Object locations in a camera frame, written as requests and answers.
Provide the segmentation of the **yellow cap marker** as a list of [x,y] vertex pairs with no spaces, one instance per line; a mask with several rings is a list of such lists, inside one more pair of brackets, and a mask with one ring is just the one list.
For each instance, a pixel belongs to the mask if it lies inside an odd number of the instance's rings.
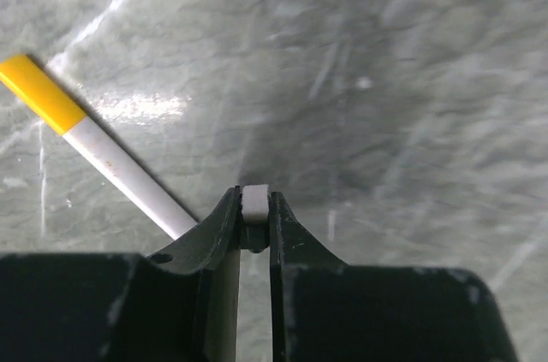
[[1,82],[172,240],[196,221],[30,57],[1,62]]

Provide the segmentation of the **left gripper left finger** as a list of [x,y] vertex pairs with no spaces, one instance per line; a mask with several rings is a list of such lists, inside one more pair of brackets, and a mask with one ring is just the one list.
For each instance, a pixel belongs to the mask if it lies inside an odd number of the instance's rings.
[[240,200],[148,257],[5,253],[2,360],[234,360]]

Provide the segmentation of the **black cap marker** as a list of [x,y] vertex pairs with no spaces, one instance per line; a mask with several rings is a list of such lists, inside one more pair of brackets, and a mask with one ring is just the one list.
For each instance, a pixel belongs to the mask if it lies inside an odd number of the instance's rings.
[[269,246],[270,191],[267,184],[249,185],[241,193],[241,248],[260,253]]

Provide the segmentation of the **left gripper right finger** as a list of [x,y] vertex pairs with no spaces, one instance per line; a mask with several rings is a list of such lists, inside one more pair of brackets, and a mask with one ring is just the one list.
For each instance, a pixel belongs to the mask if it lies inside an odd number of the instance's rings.
[[514,361],[484,281],[469,270],[344,263],[271,195],[276,361]]

